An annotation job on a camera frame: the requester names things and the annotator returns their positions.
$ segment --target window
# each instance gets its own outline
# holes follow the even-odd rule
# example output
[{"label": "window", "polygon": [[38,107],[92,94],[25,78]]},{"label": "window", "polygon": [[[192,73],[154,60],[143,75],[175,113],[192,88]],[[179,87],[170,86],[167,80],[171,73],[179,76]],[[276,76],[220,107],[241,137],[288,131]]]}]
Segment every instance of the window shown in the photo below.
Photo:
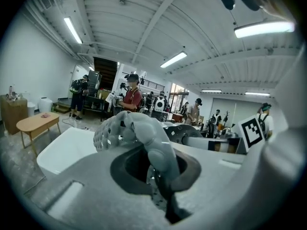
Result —
[{"label": "window", "polygon": [[181,92],[189,92],[189,91],[175,83],[172,83],[171,93],[181,93]]},{"label": "window", "polygon": [[184,92],[184,88],[179,85],[176,85],[175,93],[181,93],[181,92]]},{"label": "window", "polygon": [[174,92],[175,92],[175,88],[176,88],[176,84],[175,84],[175,83],[172,83],[171,93],[174,93]]}]

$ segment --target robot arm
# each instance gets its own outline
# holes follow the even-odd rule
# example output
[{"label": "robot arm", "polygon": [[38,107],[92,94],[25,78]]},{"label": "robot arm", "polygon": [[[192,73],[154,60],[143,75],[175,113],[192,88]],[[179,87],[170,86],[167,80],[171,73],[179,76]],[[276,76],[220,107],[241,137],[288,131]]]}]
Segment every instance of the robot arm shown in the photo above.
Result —
[{"label": "robot arm", "polygon": [[155,118],[141,113],[120,112],[102,123],[96,130],[93,141],[97,151],[139,141],[144,145],[151,165],[166,182],[179,176],[175,152],[167,134]]}]

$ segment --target white bucket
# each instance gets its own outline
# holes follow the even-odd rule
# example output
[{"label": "white bucket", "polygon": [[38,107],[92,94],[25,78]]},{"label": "white bucket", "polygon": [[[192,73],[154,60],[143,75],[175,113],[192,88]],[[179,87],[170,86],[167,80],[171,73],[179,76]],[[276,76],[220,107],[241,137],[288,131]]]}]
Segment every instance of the white bucket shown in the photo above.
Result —
[{"label": "white bucket", "polygon": [[29,92],[22,93],[23,98],[27,99],[28,103],[28,117],[34,116],[35,104],[32,102],[31,94]]},{"label": "white bucket", "polygon": [[48,98],[40,98],[38,103],[38,109],[41,113],[51,112],[52,104],[52,100]]}]

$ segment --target white ceiling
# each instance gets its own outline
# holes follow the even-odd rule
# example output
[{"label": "white ceiling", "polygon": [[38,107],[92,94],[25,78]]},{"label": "white ceiling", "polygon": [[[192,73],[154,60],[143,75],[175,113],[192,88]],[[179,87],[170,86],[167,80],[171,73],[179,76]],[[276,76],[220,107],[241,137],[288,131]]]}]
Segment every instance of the white ceiling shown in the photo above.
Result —
[{"label": "white ceiling", "polygon": [[[295,33],[237,39],[237,26],[276,20],[249,10],[241,0],[232,11],[220,0],[124,0],[124,5],[120,0],[28,0],[25,7],[27,18],[75,58],[123,62],[194,92],[219,89],[225,94],[254,91],[273,96],[302,42]],[[67,16],[83,45],[66,27]],[[180,51],[188,56],[160,68]]]}]

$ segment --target ceiling beam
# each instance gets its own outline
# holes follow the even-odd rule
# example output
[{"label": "ceiling beam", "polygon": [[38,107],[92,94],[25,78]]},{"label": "ceiling beam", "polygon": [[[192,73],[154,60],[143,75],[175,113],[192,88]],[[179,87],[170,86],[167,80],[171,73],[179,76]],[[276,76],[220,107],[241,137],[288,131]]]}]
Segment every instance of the ceiling beam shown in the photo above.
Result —
[{"label": "ceiling beam", "polygon": [[121,48],[121,47],[112,46],[112,45],[109,45],[109,44],[104,44],[104,43],[99,43],[99,42],[92,42],[92,41],[84,41],[84,43],[103,45],[103,46],[106,46],[106,47],[109,47],[109,48],[115,48],[115,49],[118,49],[118,50],[121,50],[121,51],[124,51],[124,52],[128,52],[128,53],[131,53],[131,54],[134,54],[134,55],[138,55],[138,56],[143,57],[145,59],[148,59],[148,57],[146,57],[146,56],[139,55],[137,53],[134,53],[132,51],[126,50],[126,49]]},{"label": "ceiling beam", "polygon": [[238,60],[250,60],[250,59],[259,59],[259,58],[295,58],[299,52],[299,49],[296,48],[275,48],[273,53],[268,55],[267,49],[255,49],[242,51],[237,53],[232,53],[228,55],[223,55],[215,58],[211,58],[208,60],[203,60],[192,65],[188,65],[184,68],[180,68],[172,71],[172,77],[177,76],[179,74],[185,74],[189,71],[195,71],[199,69],[205,69],[217,64],[227,64],[232,61]]},{"label": "ceiling beam", "polygon": [[[74,2],[75,7],[76,7],[76,12],[78,13],[78,15],[81,19],[83,29],[86,33],[86,35],[85,35],[85,37],[87,38],[86,40],[87,41],[95,41],[93,31],[91,29],[90,23],[88,21],[87,13],[86,13],[86,10],[85,10],[84,0],[73,0],[73,2]],[[99,49],[98,49],[96,44],[94,45],[94,50],[97,54],[99,53]]]},{"label": "ceiling beam", "polygon": [[264,89],[275,89],[277,82],[218,82],[218,83],[205,83],[205,84],[187,84],[194,88],[199,87],[200,89],[221,89],[221,88],[264,88]]},{"label": "ceiling beam", "polygon": [[[162,14],[167,10],[167,8],[171,5],[171,3],[174,0],[164,0],[160,7],[158,8],[158,10],[156,11],[156,13],[153,15],[152,19],[150,20],[145,32],[143,33],[143,36],[139,42],[139,45],[135,51],[136,54],[138,54],[141,50],[141,48],[143,47],[147,37],[149,36],[150,32],[152,31],[152,29],[154,28],[154,26],[156,25],[156,23],[158,22],[158,20],[160,19],[160,17],[162,16]],[[135,60],[136,60],[137,55],[133,56],[132,59],[132,64],[134,64]]]}]

